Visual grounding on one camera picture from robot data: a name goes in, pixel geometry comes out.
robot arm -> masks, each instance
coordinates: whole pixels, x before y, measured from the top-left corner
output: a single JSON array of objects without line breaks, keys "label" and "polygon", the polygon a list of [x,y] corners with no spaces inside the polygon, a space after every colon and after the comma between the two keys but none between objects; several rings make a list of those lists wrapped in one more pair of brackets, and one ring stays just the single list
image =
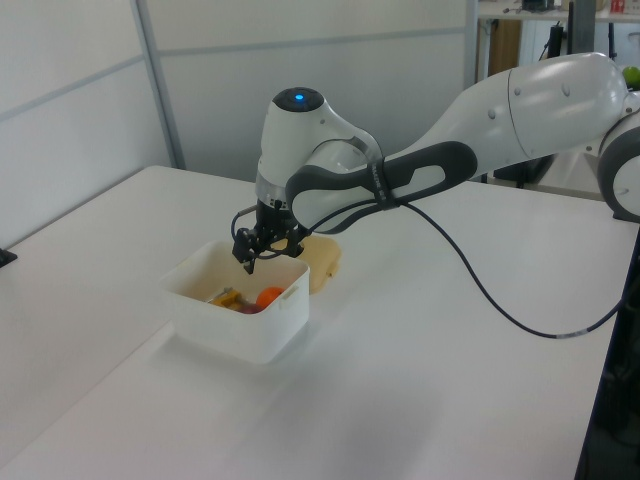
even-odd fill
[{"label": "robot arm", "polygon": [[515,68],[464,91],[417,142],[383,157],[322,95],[290,89],[262,136],[257,224],[234,254],[252,270],[274,240],[296,254],[309,233],[337,233],[380,210],[489,171],[569,149],[601,157],[598,180],[619,216],[640,222],[640,98],[607,57],[581,54]]}]

food item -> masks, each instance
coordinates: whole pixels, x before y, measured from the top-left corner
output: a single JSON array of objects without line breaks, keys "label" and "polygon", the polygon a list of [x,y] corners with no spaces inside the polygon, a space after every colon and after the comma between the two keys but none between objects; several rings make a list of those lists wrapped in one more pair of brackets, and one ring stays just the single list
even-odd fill
[{"label": "food item", "polygon": [[258,295],[256,305],[261,308],[267,308],[282,292],[284,292],[284,288],[267,287]]},{"label": "food item", "polygon": [[632,90],[640,90],[640,68],[638,67],[625,67],[622,70],[624,81],[627,82],[627,87]]},{"label": "food item", "polygon": [[228,308],[229,310],[239,310],[247,302],[242,298],[242,294],[232,287],[225,288],[221,294],[217,295],[208,303],[218,307]]},{"label": "food item", "polygon": [[246,313],[246,314],[254,314],[254,313],[260,313],[262,311],[262,307],[260,307],[259,305],[256,305],[255,303],[247,303],[246,305],[243,305],[242,308],[240,308],[240,310],[238,310],[240,313]]}]

orange fruit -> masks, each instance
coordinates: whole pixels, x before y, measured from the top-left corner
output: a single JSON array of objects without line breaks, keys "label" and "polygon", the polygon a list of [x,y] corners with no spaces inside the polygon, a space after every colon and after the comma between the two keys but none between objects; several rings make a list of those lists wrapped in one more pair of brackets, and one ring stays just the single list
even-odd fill
[{"label": "orange fruit", "polygon": [[261,308],[267,308],[282,292],[284,292],[284,288],[267,287],[260,292],[260,295],[258,295],[256,305]]}]

green object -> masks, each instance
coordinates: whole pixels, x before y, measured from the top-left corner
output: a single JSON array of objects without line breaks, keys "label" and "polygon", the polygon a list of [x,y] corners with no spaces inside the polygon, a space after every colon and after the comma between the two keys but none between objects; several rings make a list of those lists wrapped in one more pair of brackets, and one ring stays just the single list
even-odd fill
[{"label": "green object", "polygon": [[638,67],[625,67],[622,70],[627,87],[632,90],[640,90],[640,68]]}]

desk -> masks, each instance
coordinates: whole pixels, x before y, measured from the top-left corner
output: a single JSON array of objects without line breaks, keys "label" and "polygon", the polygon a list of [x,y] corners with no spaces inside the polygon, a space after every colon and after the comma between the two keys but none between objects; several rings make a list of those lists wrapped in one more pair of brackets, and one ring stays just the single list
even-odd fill
[{"label": "desk", "polygon": [[[521,2],[519,0],[480,0],[478,2],[478,20],[484,21],[484,28],[487,28],[491,24],[492,20],[537,20],[537,21],[549,21],[566,22],[568,18],[568,12],[561,10],[559,7],[555,10],[549,10],[548,12],[533,13],[522,10],[518,12],[518,7]],[[604,9],[596,12],[596,23],[640,23],[640,15],[625,15],[620,13],[610,13],[609,5],[606,5]],[[478,42],[478,65],[477,65],[477,79],[482,80],[487,76],[487,62],[489,56],[489,39],[490,31],[485,30],[480,32]]]},{"label": "desk", "polygon": [[[572,478],[613,322],[520,331],[412,212],[336,237],[338,275],[272,364],[176,338],[157,279],[254,201],[152,167],[12,249],[1,479]],[[471,182],[416,204],[508,311],[554,332],[616,303],[638,233],[601,202]]]}]

